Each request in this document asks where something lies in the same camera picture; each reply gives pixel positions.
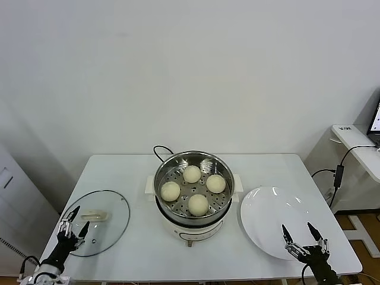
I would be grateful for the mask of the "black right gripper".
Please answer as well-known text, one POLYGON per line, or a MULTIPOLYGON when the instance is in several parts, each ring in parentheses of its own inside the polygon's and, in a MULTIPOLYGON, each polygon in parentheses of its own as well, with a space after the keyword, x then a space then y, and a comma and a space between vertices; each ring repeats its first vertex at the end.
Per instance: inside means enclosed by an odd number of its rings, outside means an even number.
POLYGON ((290 255, 297 258, 298 261, 308 264, 311 267, 326 264, 330 257, 328 239, 324 239, 319 230, 316 229, 310 222, 307 222, 307 226, 317 245, 301 247, 297 243, 294 243, 286 226, 282 224, 281 228, 285 241, 285 249, 290 255))

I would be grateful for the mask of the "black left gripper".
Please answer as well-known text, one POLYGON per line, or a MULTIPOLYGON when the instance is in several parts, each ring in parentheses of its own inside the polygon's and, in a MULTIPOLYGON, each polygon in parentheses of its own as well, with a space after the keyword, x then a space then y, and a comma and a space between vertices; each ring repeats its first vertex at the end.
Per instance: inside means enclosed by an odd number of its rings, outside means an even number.
POLYGON ((57 257, 67 258, 68 255, 76 251, 78 246, 81 246, 85 242, 85 237, 88 233, 90 222, 87 221, 84 227, 76 236, 72 232, 72 222, 77 216, 80 210, 80 206, 75 207, 66 217, 64 217, 59 223, 59 233, 57 235, 57 257))

